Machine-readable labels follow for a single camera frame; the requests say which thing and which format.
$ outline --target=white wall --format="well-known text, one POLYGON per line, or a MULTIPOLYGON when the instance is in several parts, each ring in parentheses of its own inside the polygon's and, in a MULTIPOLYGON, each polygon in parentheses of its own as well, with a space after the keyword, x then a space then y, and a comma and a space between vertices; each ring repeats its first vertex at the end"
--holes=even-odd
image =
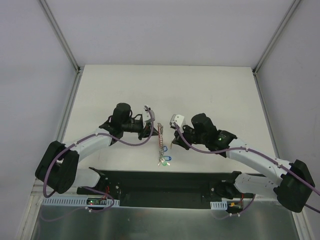
MULTIPOLYGON (((307 163, 320 189, 320 1, 302 1, 259 71, 270 124, 282 158, 307 163)), ((320 197, 308 203, 320 208, 320 197)), ((307 210, 315 239, 320 214, 307 210)))
POLYGON ((15 238, 75 71, 36 0, 0 1, 0 239, 15 238))
POLYGON ((48 0, 85 64, 254 67, 293 0, 48 0))

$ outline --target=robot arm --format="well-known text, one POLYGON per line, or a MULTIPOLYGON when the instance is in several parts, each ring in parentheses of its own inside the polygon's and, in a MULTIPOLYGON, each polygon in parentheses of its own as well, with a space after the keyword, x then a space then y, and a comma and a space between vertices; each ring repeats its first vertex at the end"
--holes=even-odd
POLYGON ((185 124, 184 116, 172 116, 170 126, 176 129, 173 144, 186 150, 192 148, 192 144, 205 145, 210 151, 220 151, 217 154, 241 162, 263 175, 234 172, 237 176, 234 181, 222 182, 214 189, 216 194, 228 199, 232 199, 238 193, 259 194, 277 199, 285 208, 293 212, 301 212, 312 190, 279 166, 282 165, 290 169, 314 187, 315 183, 305 163, 300 160, 291 163, 272 157, 277 162, 276 165, 265 157, 254 153, 255 151, 252 151, 251 147, 249 150, 247 143, 237 138, 236 135, 225 130, 217 130, 211 119, 204 113, 195 115, 191 119, 191 123, 193 128, 185 124))
POLYGON ((141 114, 132 117, 130 105, 119 103, 108 120, 88 136, 72 142, 54 141, 50 143, 35 171, 35 176, 44 182, 54 158, 63 150, 71 147, 58 158, 62 162, 54 163, 47 185, 59 194, 65 193, 70 187, 82 186, 96 187, 97 190, 100 190, 99 186, 101 186, 101 190, 104 191, 105 178, 103 173, 94 168, 77 169, 78 163, 95 151, 116 143, 117 140, 110 136, 114 136, 118 140, 123 137, 124 132, 138 133, 139 140, 148 138, 150 135, 157 136, 159 134, 157 130, 153 129, 151 132, 151 124, 154 120, 155 114, 150 108, 148 110, 144 108, 141 114))

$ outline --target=purple cable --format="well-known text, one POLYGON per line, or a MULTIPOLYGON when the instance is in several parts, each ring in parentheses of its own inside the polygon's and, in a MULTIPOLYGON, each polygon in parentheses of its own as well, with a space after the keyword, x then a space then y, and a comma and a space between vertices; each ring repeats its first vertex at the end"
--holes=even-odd
MULTIPOLYGON (((114 198, 113 198, 112 196, 110 196, 109 194, 106 194, 105 192, 98 191, 98 190, 95 190, 95 189, 93 189, 93 188, 91 188, 91 187, 87 187, 87 186, 83 186, 83 188, 84 188, 84 189, 87 189, 87 190, 89 190, 89 191, 91 191, 91 192, 93 192, 93 193, 97 193, 97 194, 101 194, 101 195, 106 195, 107 198, 109 198, 109 199, 112 200, 112 204, 111 204, 110 206, 104 207, 104 208, 101 209, 101 210, 91 209, 91 211, 92 211, 93 213, 104 212, 104 211, 112 208, 113 205, 115 205, 115 200, 114 200, 114 198)), ((78 211, 78 210, 80 210, 80 209, 85 209, 85 207, 83 207, 83 206, 77 207, 77 208, 73 209, 72 211, 66 213, 65 215, 62 215, 62 216, 59 216, 59 217, 53 218, 53 219, 45 219, 45 218, 43 217, 43 215, 42 215, 42 211, 40 211, 40 212, 39 212, 39 217, 40 217, 41 220, 43 220, 44 222, 51 223, 51 222, 55 222, 55 221, 58 221, 58 220, 60 220, 60 219, 63 219, 63 218, 65 218, 65 217, 69 216, 70 214, 72 214, 73 212, 76 212, 76 211, 78 211)))
MULTIPOLYGON (((248 208, 252 205, 252 203, 254 202, 254 200, 255 200, 255 198, 256 198, 256 195, 254 194, 253 195, 253 197, 252 197, 252 199, 251 199, 251 201, 249 202, 249 204, 247 205, 247 206, 245 206, 244 207, 244 209, 241 211, 241 212, 239 212, 239 215, 241 216, 242 214, 244 214, 247 210, 248 210, 248 208)), ((213 216, 215 219, 217 219, 217 220, 223 220, 223 219, 227 219, 228 217, 232 217, 232 216, 238 216, 238 214, 237 213, 235 213, 235 214, 228 214, 228 215, 226 215, 226 216, 223 216, 223 217, 216 217, 216 216, 213 216)))
POLYGON ((311 209, 311 210, 315 211, 316 213, 320 214, 320 210, 319 210, 319 209, 316 209, 316 208, 314 208, 313 206, 310 206, 310 205, 308 205, 308 204, 305 204, 305 206, 306 206, 308 209, 311 209))
MULTIPOLYGON (((147 143, 150 138, 152 137, 152 133, 154 132, 154 119, 153 119, 153 116, 152 116, 152 113, 151 111, 149 110, 149 108, 147 106, 144 106, 145 109, 148 111, 149 115, 151 116, 151 129, 150 129, 150 134, 148 136, 148 138, 143 141, 143 142, 140 142, 140 143, 129 143, 129 142, 125 142, 125 141, 122 141, 121 139, 118 139, 116 138, 115 136, 112 136, 108 133, 98 133, 97 136, 108 136, 122 144, 125 144, 125 145, 128 145, 128 146, 132 146, 132 147, 138 147, 138 146, 141 146, 145 143, 147 143)), ((92 137, 95 137, 96 134, 91 134, 91 135, 88 135, 80 140, 77 141, 76 144, 80 144, 82 143, 83 141, 87 140, 87 139, 90 139, 92 137)), ((45 198, 50 198, 56 191, 52 191, 49 195, 47 194, 47 184, 48 184, 48 178, 49 178, 49 175, 50 175, 50 172, 53 168, 53 166, 55 165, 56 161, 65 153, 67 152, 68 150, 72 149, 73 147, 76 146, 76 144, 71 144, 70 146, 66 147, 64 150, 62 150, 61 152, 59 152, 59 154, 52 160, 52 162, 50 163, 49 167, 48 167, 48 170, 46 171, 46 174, 45 174, 45 177, 44 177, 44 181, 43 181, 43 189, 42 189, 42 192, 43 192, 43 196, 45 198)))
MULTIPOLYGON (((278 165, 278 162, 274 159, 272 159, 271 157, 257 151, 251 148, 246 149, 245 147, 231 147, 228 149, 223 149, 223 150, 218 150, 218 151, 203 151, 200 149, 197 149, 195 147, 193 147, 183 136, 182 132, 180 131, 180 127, 174 122, 174 127, 177 130, 179 136, 181 137, 181 139, 184 141, 184 143, 191 149, 195 150, 196 152, 199 153, 203 153, 203 154, 220 154, 220 153, 224 153, 224 152, 228 152, 228 151, 232 151, 232 150, 245 150, 245 151, 249 151, 252 152, 254 154, 257 154, 267 160, 269 160, 270 162, 272 162, 275 165, 278 165)), ((320 196, 320 191, 317 190, 315 187, 311 186, 309 183, 307 183, 305 180, 303 180, 301 177, 299 177, 297 174, 295 174, 293 171, 291 171, 290 169, 286 168, 283 165, 279 165, 280 168, 282 168, 283 170, 285 170, 287 173, 291 174, 292 176, 294 176, 296 179, 298 179, 301 183, 303 183, 304 185, 306 185, 308 188, 310 188, 312 191, 314 191, 316 194, 318 194, 320 196)))

